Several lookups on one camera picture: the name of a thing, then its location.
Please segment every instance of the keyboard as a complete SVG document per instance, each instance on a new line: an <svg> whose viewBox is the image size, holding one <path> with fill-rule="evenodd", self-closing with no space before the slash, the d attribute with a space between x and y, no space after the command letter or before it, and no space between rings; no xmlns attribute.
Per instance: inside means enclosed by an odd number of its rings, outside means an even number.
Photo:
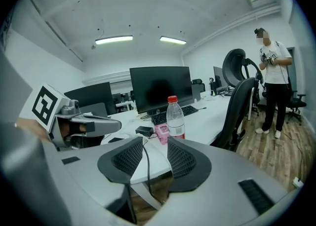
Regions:
<svg viewBox="0 0 316 226"><path fill-rule="evenodd" d="M187 115L190 115L192 113L198 112L198 110L196 108L192 107L192 106L186 106L186 107L183 107L181 109L182 109L182 112L183 112L184 116L187 116ZM167 123L167 112L163 112L163 113L160 113L160 114L157 114L157 115L153 115L152 116L152 122L154 123L154 125Z"/></svg>

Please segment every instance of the wooden floor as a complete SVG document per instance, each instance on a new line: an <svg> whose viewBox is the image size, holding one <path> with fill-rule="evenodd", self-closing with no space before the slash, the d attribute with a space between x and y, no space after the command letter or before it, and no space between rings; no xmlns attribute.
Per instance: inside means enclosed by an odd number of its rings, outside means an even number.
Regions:
<svg viewBox="0 0 316 226"><path fill-rule="evenodd" d="M294 118L289 124L284 123L280 139L274 138L276 116L277 112L269 134L261 135L256 134L255 129L263 124L264 111L260 112L260 116L253 112L250 121L245 118L242 127L246 130L246 136L239 145L237 153L255 163L291 191L295 189L292 180L301 175L304 182L312 168L316 140L307 125L303 122L300 126ZM172 181L171 173L153 180L152 190L159 200L167 200L167 189ZM144 225L157 212L135 192L132 193L132 204L138 225Z"/></svg>

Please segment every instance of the white shirt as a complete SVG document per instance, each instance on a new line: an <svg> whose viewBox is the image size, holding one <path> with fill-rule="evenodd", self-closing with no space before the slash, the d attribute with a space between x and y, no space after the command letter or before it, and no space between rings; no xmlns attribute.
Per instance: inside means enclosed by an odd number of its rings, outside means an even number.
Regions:
<svg viewBox="0 0 316 226"><path fill-rule="evenodd" d="M260 49L260 59L267 64L266 83L269 84L288 84L288 74L286 66L271 65L267 60L270 58L291 58L291 54L285 48L283 43L271 41L269 46L263 45Z"/></svg>

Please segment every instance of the bottle cap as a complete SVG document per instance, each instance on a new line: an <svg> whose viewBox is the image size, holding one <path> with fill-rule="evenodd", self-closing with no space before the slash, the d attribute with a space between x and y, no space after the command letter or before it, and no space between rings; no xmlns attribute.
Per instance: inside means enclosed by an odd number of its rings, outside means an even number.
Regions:
<svg viewBox="0 0 316 226"><path fill-rule="evenodd" d="M168 103L175 103L175 102L178 102L177 96L173 95L173 96L168 97Z"/></svg>

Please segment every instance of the ceiling light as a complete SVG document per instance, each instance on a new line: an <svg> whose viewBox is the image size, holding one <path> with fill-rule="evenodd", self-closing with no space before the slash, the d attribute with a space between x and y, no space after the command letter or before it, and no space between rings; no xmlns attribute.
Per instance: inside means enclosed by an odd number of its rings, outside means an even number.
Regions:
<svg viewBox="0 0 316 226"><path fill-rule="evenodd" d="M133 36L119 36L119 37L110 37L110 38L101 38L95 41L96 44L104 44L109 42L120 42L120 41L129 41L133 40Z"/></svg>
<svg viewBox="0 0 316 226"><path fill-rule="evenodd" d="M173 42L173 43L178 43L178 44L185 44L185 41L179 40L179 39L174 39L174 38L166 38L166 37L161 37L160 41L165 41L165 42Z"/></svg>

